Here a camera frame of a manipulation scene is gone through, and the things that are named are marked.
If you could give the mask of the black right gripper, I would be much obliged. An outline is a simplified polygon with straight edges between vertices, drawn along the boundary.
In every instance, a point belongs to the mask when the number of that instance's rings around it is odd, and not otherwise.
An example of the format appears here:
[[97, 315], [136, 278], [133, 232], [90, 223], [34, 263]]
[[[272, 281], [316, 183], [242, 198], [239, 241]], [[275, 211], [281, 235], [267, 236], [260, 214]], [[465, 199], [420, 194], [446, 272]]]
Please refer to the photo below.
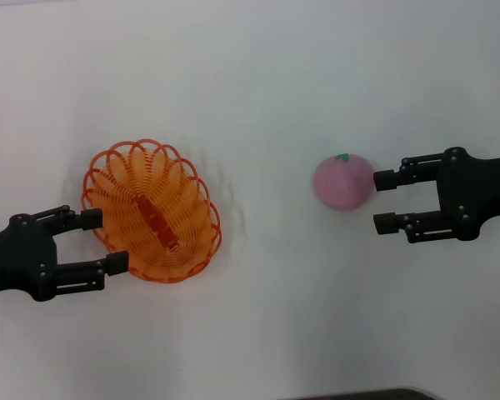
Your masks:
[[500, 216], [500, 158], [475, 158], [462, 147], [449, 148], [443, 154], [403, 158], [397, 171], [375, 172], [373, 181], [378, 191], [395, 190], [434, 181], [438, 169], [442, 212], [374, 215], [379, 235], [403, 230], [409, 243], [453, 238], [472, 241], [487, 220]]

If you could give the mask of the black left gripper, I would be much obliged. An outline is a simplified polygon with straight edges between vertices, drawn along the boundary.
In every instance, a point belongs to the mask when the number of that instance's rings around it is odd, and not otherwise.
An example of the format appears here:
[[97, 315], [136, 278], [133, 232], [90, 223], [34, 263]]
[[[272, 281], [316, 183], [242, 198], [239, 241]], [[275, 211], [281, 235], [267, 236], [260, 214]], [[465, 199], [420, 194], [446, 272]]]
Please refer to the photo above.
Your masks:
[[103, 226], [99, 208], [74, 212], [68, 205], [36, 214], [18, 214], [0, 232], [0, 292], [19, 290], [38, 302], [59, 295], [101, 291], [105, 277], [128, 272], [127, 251], [105, 258], [58, 265], [53, 236]]

